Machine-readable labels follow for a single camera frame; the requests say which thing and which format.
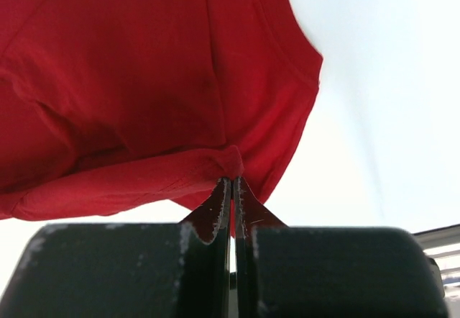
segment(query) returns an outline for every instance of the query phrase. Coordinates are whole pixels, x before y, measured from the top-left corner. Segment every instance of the red fabric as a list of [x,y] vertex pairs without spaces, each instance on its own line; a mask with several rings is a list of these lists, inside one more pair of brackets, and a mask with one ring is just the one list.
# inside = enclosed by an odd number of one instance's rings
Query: red fabric
[[193,209],[243,164],[266,201],[317,93],[288,0],[2,0],[0,19],[0,219]]

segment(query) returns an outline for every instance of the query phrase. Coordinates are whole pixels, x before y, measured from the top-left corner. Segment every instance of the white surface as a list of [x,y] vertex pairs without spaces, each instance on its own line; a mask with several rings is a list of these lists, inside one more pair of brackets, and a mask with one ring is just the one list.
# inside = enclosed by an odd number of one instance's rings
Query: white surface
[[[267,203],[291,225],[460,223],[460,0],[291,0],[324,56],[303,139]],[[157,202],[98,222],[174,222]],[[43,223],[0,222],[0,292]]]

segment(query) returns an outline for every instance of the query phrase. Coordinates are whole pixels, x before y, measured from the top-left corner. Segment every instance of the red shirt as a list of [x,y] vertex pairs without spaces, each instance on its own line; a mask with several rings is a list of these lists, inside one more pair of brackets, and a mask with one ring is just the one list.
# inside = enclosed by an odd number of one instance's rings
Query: red shirt
[[2,0],[0,218],[266,201],[318,90],[288,0]]

